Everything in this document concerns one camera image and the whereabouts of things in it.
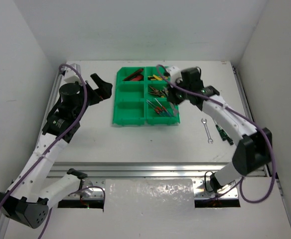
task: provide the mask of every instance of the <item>white wall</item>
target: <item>white wall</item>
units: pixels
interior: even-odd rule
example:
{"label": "white wall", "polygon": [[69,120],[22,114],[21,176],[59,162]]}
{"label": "white wall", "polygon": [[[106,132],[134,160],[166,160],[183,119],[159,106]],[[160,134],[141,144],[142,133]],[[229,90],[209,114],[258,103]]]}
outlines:
{"label": "white wall", "polygon": [[239,70],[256,122],[273,133],[291,215],[291,0],[269,0]]}
{"label": "white wall", "polygon": [[0,191],[36,143],[56,69],[12,0],[0,1]]}
{"label": "white wall", "polygon": [[54,65],[64,60],[230,60],[266,0],[14,0]]}

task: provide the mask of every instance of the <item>cable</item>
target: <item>cable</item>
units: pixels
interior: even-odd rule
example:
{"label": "cable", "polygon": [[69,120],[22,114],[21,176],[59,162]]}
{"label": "cable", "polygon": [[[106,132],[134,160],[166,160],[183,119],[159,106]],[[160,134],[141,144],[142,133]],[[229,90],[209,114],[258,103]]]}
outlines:
{"label": "cable", "polygon": [[104,204],[103,204],[102,211],[104,212],[105,211],[104,207],[105,207],[105,202],[106,202],[106,192],[105,192],[105,190],[102,187],[99,187],[99,186],[89,186],[89,187],[85,187],[85,188],[79,189],[78,191],[73,192],[71,194],[80,193],[80,192],[85,191],[85,190],[87,190],[89,188],[99,188],[103,192],[103,194],[104,194]]}
{"label": "cable", "polygon": [[48,215],[47,215],[47,219],[46,219],[46,222],[45,222],[45,225],[44,225],[44,228],[42,229],[38,239],[41,239],[42,236],[44,235],[45,231],[46,231],[46,228],[48,226],[48,223],[49,223],[49,219],[50,219],[50,216],[51,216],[51,211],[52,211],[52,208],[49,210],[48,212]]}
{"label": "cable", "polygon": [[82,115],[85,112],[85,108],[87,105],[87,98],[88,98],[88,94],[87,94],[87,88],[86,88],[86,83],[84,81],[84,79],[82,78],[81,74],[72,66],[68,65],[68,64],[61,64],[59,66],[59,72],[61,72],[61,69],[63,67],[68,67],[70,68],[72,71],[74,71],[76,73],[76,75],[79,77],[82,86],[83,86],[83,90],[84,90],[84,102],[82,105],[82,109],[79,112],[77,118],[73,121],[73,123],[63,132],[61,133],[58,137],[56,137],[56,139],[46,148],[46,150],[43,152],[42,156],[38,158],[38,160],[28,169],[28,171],[16,182],[16,184],[11,188],[11,190],[9,192],[6,193],[6,195],[4,196],[4,198],[2,199],[2,201],[0,202],[0,209],[1,207],[4,205],[4,203],[6,202],[6,200],[9,198],[9,196],[16,190],[16,188],[22,183],[22,181],[25,180],[25,178],[31,173],[32,170],[34,170],[34,168],[41,162],[41,160],[44,158],[44,156],[46,155],[47,152],[49,152],[51,150],[51,148],[59,141],[62,139],[63,136],[65,136],[81,119]]}
{"label": "cable", "polygon": [[[204,99],[204,100],[211,101],[211,102],[213,102],[213,103],[215,103],[215,104],[217,104],[217,105],[223,107],[223,104],[222,104],[221,102],[219,102],[219,101],[216,101],[215,99],[212,99],[212,98],[210,98],[210,97],[207,97],[207,96],[204,96],[204,95],[201,95],[201,94],[198,94],[198,93],[192,92],[192,91],[188,91],[188,90],[183,89],[183,88],[177,86],[176,84],[170,82],[170,81],[169,81],[168,79],[166,79],[166,77],[165,77],[165,76],[160,72],[160,70],[159,70],[160,67],[162,67],[162,68],[166,71],[165,67],[159,64],[159,65],[156,66],[156,70],[157,70],[158,74],[162,77],[162,79],[163,79],[164,81],[166,81],[168,84],[170,84],[170,85],[173,86],[174,88],[176,88],[176,89],[178,89],[178,90],[180,90],[180,91],[183,91],[183,92],[185,92],[185,93],[187,93],[187,94],[190,94],[190,95],[193,95],[193,96],[200,97],[200,98],[202,98],[202,99]],[[237,115],[237,116],[243,118],[244,120],[246,120],[246,121],[249,122],[250,124],[254,125],[255,128],[256,128],[256,129],[261,133],[261,135],[263,136],[263,138],[264,138],[264,140],[265,140],[265,142],[266,142],[266,145],[267,145],[267,147],[268,147],[268,149],[269,149],[270,157],[271,157],[271,160],[272,160],[272,171],[273,171],[273,174],[272,174],[272,178],[271,178],[270,187],[269,187],[269,190],[267,191],[266,195],[265,195],[264,197],[258,199],[258,200],[254,200],[254,201],[253,201],[253,200],[249,200],[249,199],[247,199],[247,198],[243,195],[243,190],[242,190],[243,179],[240,180],[240,193],[241,193],[241,196],[242,196],[243,200],[245,200],[245,201],[248,202],[248,203],[260,203],[260,202],[263,202],[263,201],[266,200],[266,199],[270,196],[270,194],[272,193],[272,190],[273,190],[273,187],[274,187],[274,184],[275,184],[275,175],[276,175],[276,172],[277,172],[277,171],[276,171],[276,160],[275,160],[275,156],[274,156],[274,152],[273,152],[273,148],[272,148],[272,146],[271,146],[271,143],[270,143],[269,139],[267,138],[267,136],[266,136],[264,130],[263,130],[261,127],[259,127],[256,123],[254,123],[253,121],[251,121],[251,120],[250,120],[249,118],[247,118],[246,116],[244,116],[244,115],[242,115],[242,114],[236,112],[235,110],[233,110],[233,109],[231,109],[231,108],[229,108],[229,107],[225,107],[225,109],[226,109],[227,111],[231,112],[232,114],[235,114],[235,115]]]}

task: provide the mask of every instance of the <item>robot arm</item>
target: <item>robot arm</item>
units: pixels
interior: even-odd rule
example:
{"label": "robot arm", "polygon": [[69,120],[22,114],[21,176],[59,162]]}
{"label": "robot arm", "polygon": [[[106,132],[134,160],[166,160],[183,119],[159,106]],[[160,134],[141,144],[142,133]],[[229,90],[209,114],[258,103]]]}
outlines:
{"label": "robot arm", "polygon": [[[0,202],[6,193],[16,185],[19,179],[43,156],[47,147],[72,125],[82,110],[84,104],[83,86],[79,84],[78,77],[75,77],[72,72],[65,71],[64,74],[63,80],[67,84],[62,85],[59,89],[59,100],[48,114],[47,122],[42,129],[42,134],[39,137],[35,150],[18,178],[5,193],[0,192]],[[86,82],[87,104],[85,110],[88,106],[97,104],[111,96],[112,84],[104,82],[97,74],[91,75],[91,78],[99,88],[93,90]],[[80,189],[82,179],[86,178],[87,175],[74,169],[70,169],[63,178],[49,187],[42,188],[44,180],[59,153],[69,144],[79,127],[80,124],[78,122],[56,142],[4,202],[1,211],[8,218],[31,228],[37,228],[47,217],[49,209],[67,195]]]}
{"label": "robot arm", "polygon": [[[204,87],[201,70],[198,67],[181,71],[171,66],[166,69],[165,75],[170,76],[170,81],[177,86],[217,100],[229,107],[213,86]],[[237,146],[232,161],[210,176],[207,184],[208,191],[213,190],[216,193],[218,189],[271,161],[264,138],[252,124],[210,100],[187,94],[171,85],[167,87],[167,91],[167,100],[170,103],[179,105],[184,100],[189,100],[191,104],[215,119]],[[271,142],[271,132],[267,128],[263,130]]]}

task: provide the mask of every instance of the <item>green tray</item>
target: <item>green tray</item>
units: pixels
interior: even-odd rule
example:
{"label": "green tray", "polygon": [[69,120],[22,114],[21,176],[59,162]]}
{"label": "green tray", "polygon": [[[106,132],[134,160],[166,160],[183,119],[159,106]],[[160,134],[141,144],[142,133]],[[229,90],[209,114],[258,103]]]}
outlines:
{"label": "green tray", "polygon": [[[123,81],[125,77],[140,68],[144,69],[142,72],[144,80],[136,82]],[[167,85],[165,81],[148,80],[147,77],[152,75],[158,76],[158,73],[155,67],[150,66],[123,67],[117,72],[113,124],[143,125],[147,123],[150,125],[171,125],[180,123],[179,114],[174,117],[162,117],[146,102],[149,100],[156,106],[159,106],[155,100],[157,99],[173,115],[173,110],[166,98],[156,98],[156,96],[148,93],[149,86],[162,90]]]}

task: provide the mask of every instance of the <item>metal wrench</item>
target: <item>metal wrench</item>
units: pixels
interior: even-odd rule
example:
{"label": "metal wrench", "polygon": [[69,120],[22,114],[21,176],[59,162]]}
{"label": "metal wrench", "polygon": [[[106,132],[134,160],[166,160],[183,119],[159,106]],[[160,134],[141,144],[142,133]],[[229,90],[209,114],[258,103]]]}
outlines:
{"label": "metal wrench", "polygon": [[207,124],[206,124],[206,123],[207,123],[207,119],[202,118],[202,119],[201,119],[201,122],[203,123],[204,128],[205,128],[205,131],[206,131],[207,142],[208,142],[208,143],[213,143],[213,139],[211,138],[209,128],[207,127]]}

